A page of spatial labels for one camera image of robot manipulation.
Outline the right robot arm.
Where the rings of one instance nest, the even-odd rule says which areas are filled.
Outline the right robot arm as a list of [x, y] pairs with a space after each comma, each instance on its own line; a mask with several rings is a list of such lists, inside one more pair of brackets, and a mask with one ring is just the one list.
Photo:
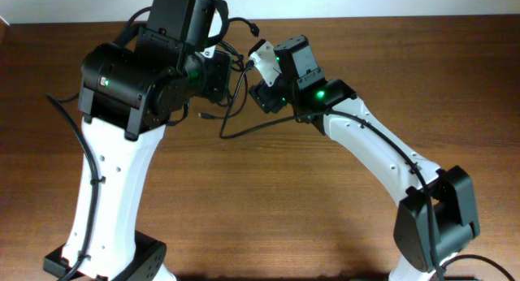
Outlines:
[[459, 166], [442, 169], [389, 131], [342, 80], [326, 80], [308, 39], [260, 40], [248, 53], [262, 79], [249, 91], [266, 114], [291, 106], [345, 147], [397, 206], [393, 232], [401, 257], [391, 280], [441, 280], [450, 260], [480, 233], [474, 186]]

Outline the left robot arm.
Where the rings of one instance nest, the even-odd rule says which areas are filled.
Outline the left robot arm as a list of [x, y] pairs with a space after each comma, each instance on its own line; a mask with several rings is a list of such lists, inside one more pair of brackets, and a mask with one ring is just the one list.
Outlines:
[[44, 260], [60, 280], [172, 280], [167, 246], [136, 229], [145, 178], [175, 111], [192, 97], [225, 98], [232, 57], [216, 50], [228, 27], [224, 0], [154, 0], [148, 19], [130, 19], [81, 65], [84, 152], [67, 242]]

